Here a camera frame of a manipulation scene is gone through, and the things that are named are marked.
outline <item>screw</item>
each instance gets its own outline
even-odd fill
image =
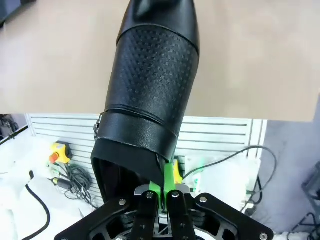
[[[260,240],[267,240],[268,239],[268,235],[265,233],[261,233],[260,234]]]
[[[206,203],[207,202],[207,198],[205,196],[200,197],[200,203]]]
[[[119,205],[120,206],[123,206],[123,205],[125,205],[126,204],[126,200],[124,200],[124,199],[121,199],[120,201],[119,201]]]
[[[178,193],[177,191],[174,191],[174,192],[171,194],[171,196],[176,199],[177,197],[179,197],[179,193]]]
[[[154,194],[153,194],[152,192],[148,192],[148,193],[146,194],[146,198],[147,198],[147,199],[152,199],[153,196],[154,196]]]

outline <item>woven pattern leather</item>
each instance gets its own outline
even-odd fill
[[[180,131],[199,56],[183,37],[159,26],[139,26],[118,41],[106,111],[123,110]]]

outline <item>gray floor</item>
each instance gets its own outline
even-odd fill
[[[264,145],[278,156],[278,169],[253,218],[277,233],[290,231],[313,211],[301,184],[320,161],[320,103],[313,122],[268,121]],[[272,167],[271,156],[264,152],[259,174],[262,185]]]

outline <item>beige tabletop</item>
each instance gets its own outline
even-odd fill
[[[0,29],[1,113],[100,113],[128,0],[37,0]],[[320,2],[195,0],[200,63],[186,115],[311,121]]]

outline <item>orange button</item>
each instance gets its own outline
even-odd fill
[[[52,153],[52,155],[49,157],[50,163],[54,164],[59,158],[59,154],[57,152]]]

